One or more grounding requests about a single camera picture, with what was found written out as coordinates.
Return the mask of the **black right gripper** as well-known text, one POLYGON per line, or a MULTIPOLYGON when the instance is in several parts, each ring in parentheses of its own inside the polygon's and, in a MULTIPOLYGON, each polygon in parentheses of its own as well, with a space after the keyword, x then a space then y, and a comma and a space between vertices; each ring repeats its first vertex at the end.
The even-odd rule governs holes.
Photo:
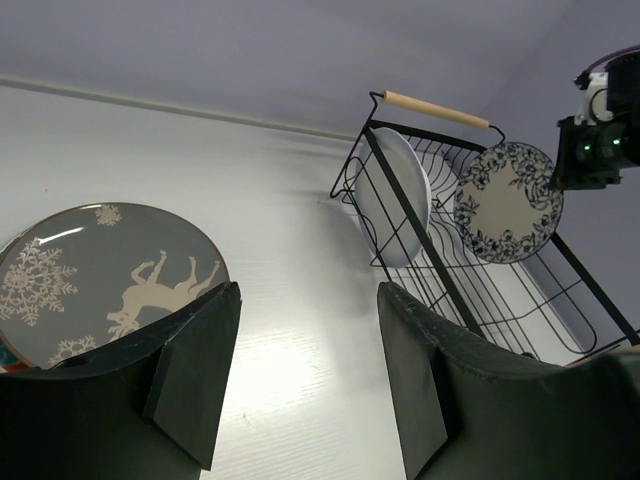
POLYGON ((621 182, 621 170, 639 165, 639 49, 627 47, 587 66, 573 80, 578 90, 578 78, 591 72, 608 74, 607 106, 614 119, 575 125, 575 114, 557 122, 558 153, 550 181, 554 190, 604 189, 621 182))

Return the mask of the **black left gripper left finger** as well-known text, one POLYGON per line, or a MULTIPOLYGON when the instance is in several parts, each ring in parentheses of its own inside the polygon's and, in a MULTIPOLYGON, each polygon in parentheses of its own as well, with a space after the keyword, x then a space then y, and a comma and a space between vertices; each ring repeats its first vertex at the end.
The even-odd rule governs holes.
POLYGON ((1 377, 5 479, 196 479, 211 468, 238 336, 226 282, 121 339, 1 377))

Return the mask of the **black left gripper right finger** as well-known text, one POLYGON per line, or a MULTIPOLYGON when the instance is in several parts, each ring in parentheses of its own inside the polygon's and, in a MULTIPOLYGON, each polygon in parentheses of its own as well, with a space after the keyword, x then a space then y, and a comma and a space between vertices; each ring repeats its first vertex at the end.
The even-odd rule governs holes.
POLYGON ((503 349, 393 282, 377 292, 409 479, 635 479, 639 352, 569 366, 503 349))

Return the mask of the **blue floral plate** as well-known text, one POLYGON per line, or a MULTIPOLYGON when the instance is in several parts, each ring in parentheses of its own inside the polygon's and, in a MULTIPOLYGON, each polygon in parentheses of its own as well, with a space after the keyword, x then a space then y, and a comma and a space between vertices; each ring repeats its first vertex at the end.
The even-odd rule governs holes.
POLYGON ((522 142, 495 145, 459 176, 453 220, 462 243, 496 264, 523 261, 541 250, 560 223, 563 193, 551 188, 554 164, 522 142))

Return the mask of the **red teal plate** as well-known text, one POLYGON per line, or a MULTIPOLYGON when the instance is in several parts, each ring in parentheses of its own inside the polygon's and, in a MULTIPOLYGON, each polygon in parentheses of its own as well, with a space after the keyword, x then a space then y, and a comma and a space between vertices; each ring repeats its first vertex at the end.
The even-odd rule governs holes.
POLYGON ((16 361, 13 363, 2 363, 1 364, 1 371, 2 372, 15 372, 15 371, 20 371, 20 370, 24 370, 27 369, 28 365, 26 365, 24 362, 21 361, 16 361))

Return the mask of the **grey reindeer plate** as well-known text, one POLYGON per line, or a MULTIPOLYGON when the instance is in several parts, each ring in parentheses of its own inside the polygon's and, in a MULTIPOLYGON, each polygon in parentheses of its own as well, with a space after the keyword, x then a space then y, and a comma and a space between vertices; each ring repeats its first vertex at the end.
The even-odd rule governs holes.
POLYGON ((157 207, 74 207, 1 259, 1 343, 47 369, 148 326, 230 279, 196 225, 157 207))

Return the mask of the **white deep plate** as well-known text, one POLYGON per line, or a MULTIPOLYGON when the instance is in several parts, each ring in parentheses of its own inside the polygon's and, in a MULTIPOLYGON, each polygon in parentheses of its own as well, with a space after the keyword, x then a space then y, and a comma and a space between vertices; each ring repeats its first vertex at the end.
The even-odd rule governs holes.
MULTIPOLYGON (((421 226, 426 228, 431 186, 414 149, 391 128, 377 128, 372 133, 421 226)), ((367 246, 390 268, 409 265, 420 252, 421 242, 368 143, 360 147, 352 163, 356 174, 354 199, 367 246)))

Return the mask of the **green glass plate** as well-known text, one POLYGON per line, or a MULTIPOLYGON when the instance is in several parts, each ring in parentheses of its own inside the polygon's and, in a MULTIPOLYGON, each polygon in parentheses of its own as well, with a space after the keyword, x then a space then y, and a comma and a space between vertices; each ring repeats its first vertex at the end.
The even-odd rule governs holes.
MULTIPOLYGON (((1 259, 4 259, 7 252, 13 247, 13 245, 19 240, 20 234, 13 237, 7 244, 1 248, 1 259)), ((16 355, 4 344, 1 343, 1 364, 13 363, 19 360, 16 355)))

